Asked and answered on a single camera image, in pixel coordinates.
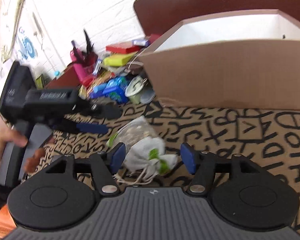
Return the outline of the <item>mesh sachet drawstring bag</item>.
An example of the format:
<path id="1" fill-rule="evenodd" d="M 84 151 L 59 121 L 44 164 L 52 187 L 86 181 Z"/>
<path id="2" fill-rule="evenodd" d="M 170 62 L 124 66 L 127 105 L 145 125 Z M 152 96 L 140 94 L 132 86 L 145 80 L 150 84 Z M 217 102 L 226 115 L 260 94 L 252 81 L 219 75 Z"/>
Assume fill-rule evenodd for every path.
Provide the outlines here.
<path id="1" fill-rule="evenodd" d="M 126 156 L 123 166 L 130 175 L 137 174 L 134 181 L 127 181 L 118 173 L 114 178 L 118 183 L 135 186 L 150 184 L 156 176 L 172 171 L 178 163 L 176 154 L 167 154 L 165 141 L 159 137 L 144 116 L 138 117 L 112 135 L 106 145 L 114 148 L 125 144 Z"/>

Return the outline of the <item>blue mint tin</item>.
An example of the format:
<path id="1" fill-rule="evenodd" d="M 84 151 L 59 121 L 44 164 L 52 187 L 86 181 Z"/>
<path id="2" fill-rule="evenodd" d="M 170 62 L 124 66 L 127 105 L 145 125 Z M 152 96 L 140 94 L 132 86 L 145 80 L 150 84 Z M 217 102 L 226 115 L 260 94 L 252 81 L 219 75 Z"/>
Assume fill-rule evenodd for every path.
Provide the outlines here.
<path id="1" fill-rule="evenodd" d="M 109 80 L 103 90 L 103 95 L 116 101 L 118 104 L 125 104 L 129 100 L 125 96 L 125 91 L 128 85 L 129 82 L 124 76 L 115 77 Z"/>

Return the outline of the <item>blue tube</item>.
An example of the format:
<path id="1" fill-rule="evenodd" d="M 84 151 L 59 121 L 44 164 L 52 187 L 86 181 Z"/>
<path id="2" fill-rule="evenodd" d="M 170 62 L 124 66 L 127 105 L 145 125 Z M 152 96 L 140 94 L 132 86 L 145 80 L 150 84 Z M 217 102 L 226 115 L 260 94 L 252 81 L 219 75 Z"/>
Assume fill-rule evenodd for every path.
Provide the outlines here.
<path id="1" fill-rule="evenodd" d="M 100 85 L 93 85 L 88 92 L 88 98 L 96 99 L 103 96 L 103 91 L 105 90 L 107 83 L 102 83 Z"/>

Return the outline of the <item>white floral round pouch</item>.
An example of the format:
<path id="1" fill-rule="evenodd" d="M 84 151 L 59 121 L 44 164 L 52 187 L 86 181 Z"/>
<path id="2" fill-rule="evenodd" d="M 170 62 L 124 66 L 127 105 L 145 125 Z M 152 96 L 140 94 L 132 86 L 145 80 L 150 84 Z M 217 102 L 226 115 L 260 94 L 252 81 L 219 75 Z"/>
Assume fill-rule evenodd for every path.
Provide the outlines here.
<path id="1" fill-rule="evenodd" d="M 135 77 L 127 86 L 125 96 L 130 98 L 139 94 L 143 90 L 147 81 L 147 78 L 142 78 L 140 76 Z"/>

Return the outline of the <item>yellow green flat box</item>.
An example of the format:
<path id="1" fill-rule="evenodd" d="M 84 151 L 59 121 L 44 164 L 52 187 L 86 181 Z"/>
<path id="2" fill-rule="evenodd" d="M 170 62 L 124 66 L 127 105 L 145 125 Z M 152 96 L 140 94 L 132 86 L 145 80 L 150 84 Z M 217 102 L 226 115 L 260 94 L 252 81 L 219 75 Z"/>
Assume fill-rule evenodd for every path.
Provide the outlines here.
<path id="1" fill-rule="evenodd" d="M 103 60 L 103 65 L 110 67 L 123 67 L 135 55 L 136 53 L 113 54 Z"/>

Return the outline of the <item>pink bottle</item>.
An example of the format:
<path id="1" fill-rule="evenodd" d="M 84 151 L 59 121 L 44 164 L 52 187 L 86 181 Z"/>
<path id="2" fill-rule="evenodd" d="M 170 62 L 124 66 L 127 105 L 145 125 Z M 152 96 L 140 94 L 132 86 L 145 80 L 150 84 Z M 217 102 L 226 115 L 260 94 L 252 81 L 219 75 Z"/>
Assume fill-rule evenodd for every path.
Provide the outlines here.
<path id="1" fill-rule="evenodd" d="M 70 51 L 70 57 L 72 60 L 72 65 L 75 69 L 75 72 L 78 76 L 78 79 L 80 82 L 82 82 L 86 77 L 87 77 L 87 73 L 83 67 L 83 65 L 81 63 L 78 62 L 77 58 L 75 57 L 74 51 L 71 50 Z"/>

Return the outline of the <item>red long flat box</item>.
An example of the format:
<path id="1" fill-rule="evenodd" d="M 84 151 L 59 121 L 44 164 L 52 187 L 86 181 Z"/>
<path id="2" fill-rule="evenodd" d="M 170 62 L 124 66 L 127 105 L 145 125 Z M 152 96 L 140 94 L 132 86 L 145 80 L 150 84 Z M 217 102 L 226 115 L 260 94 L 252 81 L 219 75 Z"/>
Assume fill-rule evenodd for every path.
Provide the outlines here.
<path id="1" fill-rule="evenodd" d="M 106 51 L 111 53 L 118 53 L 118 54 L 130 54 L 137 52 L 141 49 L 140 46 L 134 45 L 131 41 L 127 42 L 119 42 L 111 45 L 106 46 Z"/>

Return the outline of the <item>blue playing card box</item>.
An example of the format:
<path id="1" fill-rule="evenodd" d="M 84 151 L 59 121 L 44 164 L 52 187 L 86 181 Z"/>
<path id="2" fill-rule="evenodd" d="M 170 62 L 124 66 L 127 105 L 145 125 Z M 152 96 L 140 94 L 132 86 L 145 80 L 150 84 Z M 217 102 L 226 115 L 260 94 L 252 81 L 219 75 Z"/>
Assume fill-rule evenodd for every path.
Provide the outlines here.
<path id="1" fill-rule="evenodd" d="M 134 46 L 147 48 L 151 45 L 151 41 L 149 38 L 143 37 L 143 38 L 137 38 L 137 39 L 132 40 L 132 44 Z"/>

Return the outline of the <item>pink cardboard box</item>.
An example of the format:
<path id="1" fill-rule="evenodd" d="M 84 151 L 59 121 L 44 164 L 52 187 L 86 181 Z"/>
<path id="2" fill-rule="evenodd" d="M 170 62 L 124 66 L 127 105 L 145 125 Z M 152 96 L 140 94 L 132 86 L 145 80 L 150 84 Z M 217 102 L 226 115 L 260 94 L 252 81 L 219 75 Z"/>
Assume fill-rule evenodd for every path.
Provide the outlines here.
<path id="1" fill-rule="evenodd" d="M 279 10 L 182 20 L 139 59 L 164 106 L 300 109 L 300 21 Z"/>

